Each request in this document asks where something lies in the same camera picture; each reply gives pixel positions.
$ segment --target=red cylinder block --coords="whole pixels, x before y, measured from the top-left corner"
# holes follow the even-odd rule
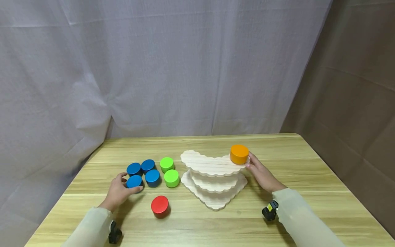
[[[167,217],[171,211],[169,200],[165,196],[157,196],[152,200],[151,210],[158,219]]]

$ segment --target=hand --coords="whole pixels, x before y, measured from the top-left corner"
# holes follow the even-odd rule
[[[114,212],[126,199],[143,189],[142,186],[133,188],[126,188],[126,172],[119,173],[111,182],[110,189],[108,190],[107,196],[99,207],[105,208],[111,212]]]
[[[259,185],[267,192],[273,193],[278,190],[287,188],[282,184],[273,174],[267,169],[258,158],[253,154],[249,153],[250,164],[246,164],[247,169],[254,175]]]

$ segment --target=brown backdrop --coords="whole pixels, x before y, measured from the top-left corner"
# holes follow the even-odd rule
[[[334,0],[281,132],[395,236],[395,1]]]

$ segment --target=orange cylinder block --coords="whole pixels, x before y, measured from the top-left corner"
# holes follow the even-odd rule
[[[233,145],[230,148],[230,160],[238,165],[245,164],[248,158],[248,148],[243,145]]]

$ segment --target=person's left hand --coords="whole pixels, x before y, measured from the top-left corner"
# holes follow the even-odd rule
[[[107,196],[99,207],[105,208],[114,212],[126,199],[143,189],[143,186],[137,186],[133,188],[126,188],[126,172],[119,173],[111,182],[110,189],[108,190]]]

